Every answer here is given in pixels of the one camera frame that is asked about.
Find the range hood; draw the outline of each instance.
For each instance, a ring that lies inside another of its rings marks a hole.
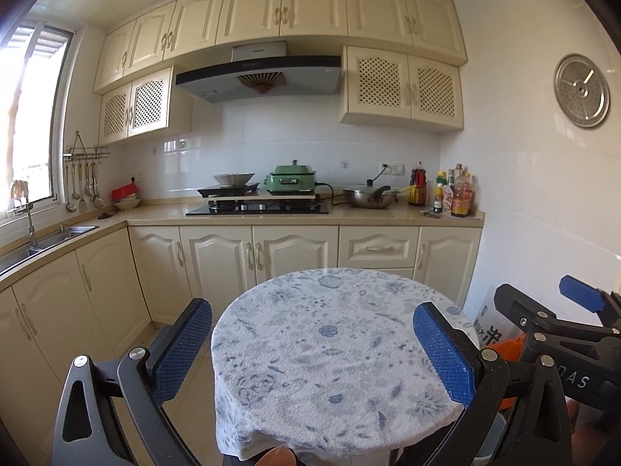
[[[335,94],[340,56],[287,56],[285,42],[234,47],[230,63],[180,73],[176,85],[208,102]]]

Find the red container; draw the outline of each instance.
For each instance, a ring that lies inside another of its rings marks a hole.
[[[113,202],[119,201],[133,193],[138,193],[138,188],[134,182],[117,190],[113,190]]]

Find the white tablecloth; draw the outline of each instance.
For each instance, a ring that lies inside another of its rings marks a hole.
[[[462,406],[412,330],[424,301],[478,345],[449,299],[380,271],[299,271],[242,294],[212,336],[220,451],[248,459],[284,443],[353,456],[411,445],[454,421]]]

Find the window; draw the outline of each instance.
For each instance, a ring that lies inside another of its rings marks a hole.
[[[28,182],[28,201],[55,197],[54,108],[73,33],[25,21],[0,49],[0,211],[26,202],[9,188]]]

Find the faucet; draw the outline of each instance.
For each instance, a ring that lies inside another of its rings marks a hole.
[[[30,211],[32,210],[33,203],[28,201],[28,181],[26,180],[13,180],[10,184],[9,195],[12,199],[18,199],[21,201],[22,198],[26,198],[26,205],[21,205],[16,208],[18,214],[23,214],[26,211],[28,215],[28,234],[30,237],[30,244],[35,247],[36,246],[36,232],[35,227],[32,224],[32,215]]]

